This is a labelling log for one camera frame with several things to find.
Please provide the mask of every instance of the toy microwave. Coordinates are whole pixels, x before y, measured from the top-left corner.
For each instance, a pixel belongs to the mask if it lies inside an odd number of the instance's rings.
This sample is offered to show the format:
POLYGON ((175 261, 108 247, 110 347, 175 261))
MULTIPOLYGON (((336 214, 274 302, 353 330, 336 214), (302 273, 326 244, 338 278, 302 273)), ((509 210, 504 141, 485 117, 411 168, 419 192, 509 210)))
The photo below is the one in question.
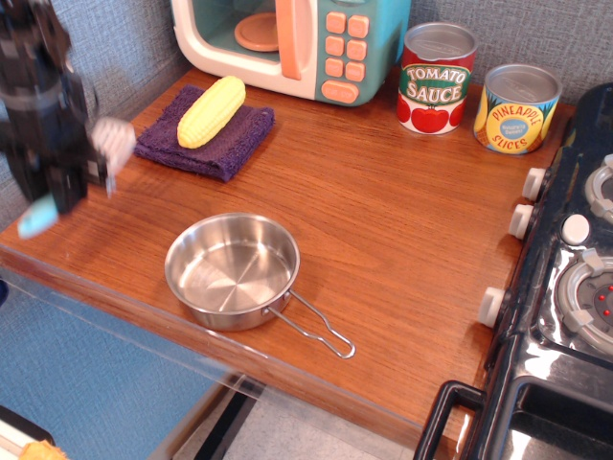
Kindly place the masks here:
POLYGON ((369 101, 398 61, 411 0, 171 0, 198 69, 331 104, 369 101))

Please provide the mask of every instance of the pineapple slices can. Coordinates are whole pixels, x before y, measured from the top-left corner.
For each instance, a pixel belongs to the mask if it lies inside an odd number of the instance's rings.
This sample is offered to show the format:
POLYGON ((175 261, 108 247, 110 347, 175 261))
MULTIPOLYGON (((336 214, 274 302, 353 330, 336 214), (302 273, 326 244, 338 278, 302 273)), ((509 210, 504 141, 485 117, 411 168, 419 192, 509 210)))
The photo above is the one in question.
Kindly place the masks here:
POLYGON ((526 64, 491 69, 475 118, 477 140, 490 150, 518 155, 538 149, 549 130, 562 83, 526 64))

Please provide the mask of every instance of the tomato sauce can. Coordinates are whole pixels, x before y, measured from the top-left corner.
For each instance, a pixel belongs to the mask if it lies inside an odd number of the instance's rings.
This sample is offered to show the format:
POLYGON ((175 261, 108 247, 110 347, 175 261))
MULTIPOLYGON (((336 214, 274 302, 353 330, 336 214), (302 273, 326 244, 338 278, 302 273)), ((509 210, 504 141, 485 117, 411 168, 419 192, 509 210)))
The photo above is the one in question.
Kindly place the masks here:
POLYGON ((494 67, 486 75, 475 137, 488 149, 511 155, 538 149, 547 136, 561 92, 560 80, 539 67, 494 67))
POLYGON ((409 29, 398 86, 400 123, 425 134, 458 127, 476 53, 475 36, 457 24, 427 22, 409 29))

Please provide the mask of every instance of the blue floor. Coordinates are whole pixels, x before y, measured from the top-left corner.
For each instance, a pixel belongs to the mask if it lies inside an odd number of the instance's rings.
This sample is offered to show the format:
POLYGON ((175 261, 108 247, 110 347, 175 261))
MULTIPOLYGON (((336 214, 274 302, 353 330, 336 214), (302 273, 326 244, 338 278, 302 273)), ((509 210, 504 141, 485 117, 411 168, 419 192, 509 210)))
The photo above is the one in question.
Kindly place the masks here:
POLYGON ((10 286, 0 306, 0 405, 48 430, 72 460, 148 458, 224 374, 44 287, 28 292, 10 286))

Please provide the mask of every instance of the orange button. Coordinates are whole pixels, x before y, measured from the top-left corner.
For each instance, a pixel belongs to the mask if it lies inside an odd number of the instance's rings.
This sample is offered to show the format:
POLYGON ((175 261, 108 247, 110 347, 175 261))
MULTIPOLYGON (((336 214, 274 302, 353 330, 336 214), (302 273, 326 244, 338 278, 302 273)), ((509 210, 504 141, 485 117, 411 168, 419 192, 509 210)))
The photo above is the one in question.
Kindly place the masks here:
POLYGON ((366 16, 355 15, 349 18, 349 35, 355 38, 364 38, 368 35, 370 21, 366 16))
POLYGON ((333 56, 343 56, 343 53, 345 53, 345 40, 340 36, 327 36, 326 53, 333 56))
POLYGON ((349 40, 347 42, 347 57, 352 60, 364 60, 368 45, 362 40, 349 40))
POLYGON ((342 34, 345 32, 347 16, 342 12, 332 11, 326 16, 326 30, 332 34, 342 34))
POLYGON ((351 81, 363 81, 366 76, 366 66, 361 62, 348 62, 345 77, 351 81))
POLYGON ((360 90, 353 83, 328 80, 322 85, 322 93, 331 101, 352 104, 360 95, 360 90))
POLYGON ((342 77, 345 70, 345 62, 335 57, 326 59, 326 75, 331 77, 342 77))

